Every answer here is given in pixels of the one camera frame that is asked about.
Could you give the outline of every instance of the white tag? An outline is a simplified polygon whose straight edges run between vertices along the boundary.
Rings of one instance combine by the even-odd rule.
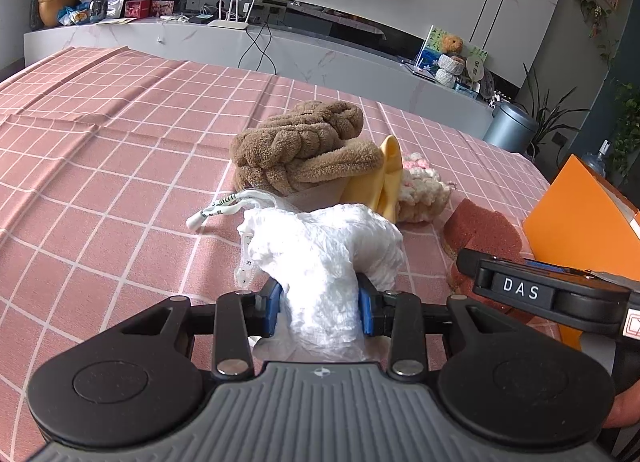
[[[625,327],[622,335],[632,339],[640,339],[640,311],[629,309],[626,311]]]
[[[234,271],[234,278],[236,286],[241,289],[246,289],[254,281],[255,266],[249,256],[249,244],[252,238],[252,235],[240,236],[240,264]]]

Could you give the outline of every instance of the brown plush toy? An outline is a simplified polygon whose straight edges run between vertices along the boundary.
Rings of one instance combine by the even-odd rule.
[[[380,168],[380,149],[355,139],[363,124],[362,110],[344,101],[305,101],[262,121],[231,142],[234,187],[290,195]]]
[[[452,54],[460,54],[463,46],[464,42],[459,36],[444,35],[442,37],[442,42],[440,43],[440,52],[444,52],[445,54],[448,52]]]

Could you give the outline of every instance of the white knitted basket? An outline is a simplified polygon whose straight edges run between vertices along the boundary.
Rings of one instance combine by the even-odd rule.
[[[454,76],[462,74],[462,71],[465,70],[465,64],[461,64],[446,54],[440,55],[438,59],[438,66],[447,72],[452,73]]]
[[[453,88],[456,86],[456,77],[443,68],[439,68],[436,72],[436,81],[448,88]]]

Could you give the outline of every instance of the gray trash can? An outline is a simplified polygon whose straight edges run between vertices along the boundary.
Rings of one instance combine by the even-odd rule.
[[[524,153],[537,130],[529,114],[503,101],[495,106],[494,120],[482,140],[507,152]]]

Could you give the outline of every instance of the water bottle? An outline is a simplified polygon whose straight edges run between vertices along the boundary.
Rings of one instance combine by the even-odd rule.
[[[608,141],[604,141],[604,143],[600,147],[600,150],[598,151],[598,155],[587,152],[582,156],[582,162],[585,165],[589,166],[601,177],[606,176],[606,171],[604,169],[604,156],[607,154],[607,150],[609,150],[610,146],[611,143],[609,143]]]

